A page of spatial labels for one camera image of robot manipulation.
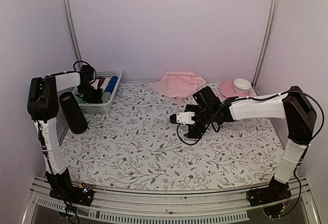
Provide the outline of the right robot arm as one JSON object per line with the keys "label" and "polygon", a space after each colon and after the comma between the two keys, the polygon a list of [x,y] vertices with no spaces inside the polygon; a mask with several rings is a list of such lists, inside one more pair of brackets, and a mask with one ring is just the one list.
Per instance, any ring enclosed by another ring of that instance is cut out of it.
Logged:
{"label": "right robot arm", "polygon": [[311,141],[317,136],[314,131],[317,113],[312,106],[314,99],[292,86],[281,93],[255,97],[229,97],[224,101],[208,86],[193,95],[195,105],[186,107],[177,114],[176,122],[189,127],[187,138],[197,141],[209,126],[230,123],[249,118],[285,119],[288,127],[288,142],[281,162],[272,177],[265,197],[276,201],[281,197],[287,183],[301,164]]}

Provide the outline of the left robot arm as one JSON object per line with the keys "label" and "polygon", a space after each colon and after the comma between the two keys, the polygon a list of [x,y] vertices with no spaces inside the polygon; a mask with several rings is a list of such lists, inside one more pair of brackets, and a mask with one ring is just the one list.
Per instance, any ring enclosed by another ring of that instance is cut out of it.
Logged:
{"label": "left robot arm", "polygon": [[91,85],[95,79],[96,71],[87,62],[83,63],[80,70],[73,69],[31,79],[27,110],[37,130],[46,165],[46,178],[51,189],[64,200],[72,200],[76,196],[77,188],[72,185],[68,168],[60,154],[56,129],[61,100],[58,93],[61,92],[68,98],[70,118],[79,130],[84,131],[84,116],[69,89],[77,88],[86,101],[99,103],[102,93]]}

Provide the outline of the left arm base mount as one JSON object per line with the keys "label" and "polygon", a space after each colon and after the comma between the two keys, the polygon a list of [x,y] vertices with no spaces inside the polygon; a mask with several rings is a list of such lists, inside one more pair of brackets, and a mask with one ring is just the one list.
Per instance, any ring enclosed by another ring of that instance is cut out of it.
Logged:
{"label": "left arm base mount", "polygon": [[90,207],[94,197],[93,190],[85,191],[84,188],[73,185],[55,185],[50,191],[50,197],[63,200],[67,203],[75,203]]}

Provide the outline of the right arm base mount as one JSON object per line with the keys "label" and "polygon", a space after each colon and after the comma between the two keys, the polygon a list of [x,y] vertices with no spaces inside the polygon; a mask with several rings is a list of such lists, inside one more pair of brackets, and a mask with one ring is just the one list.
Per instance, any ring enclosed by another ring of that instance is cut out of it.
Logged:
{"label": "right arm base mount", "polygon": [[274,180],[271,180],[267,187],[251,188],[246,193],[246,199],[250,203],[251,207],[263,206],[279,201],[280,203],[263,207],[262,210],[265,216],[269,219],[280,219],[292,212],[300,200],[302,184],[299,178],[296,177],[296,180],[298,182],[299,190],[297,199],[292,207],[289,207],[292,197],[289,184],[281,184]]}

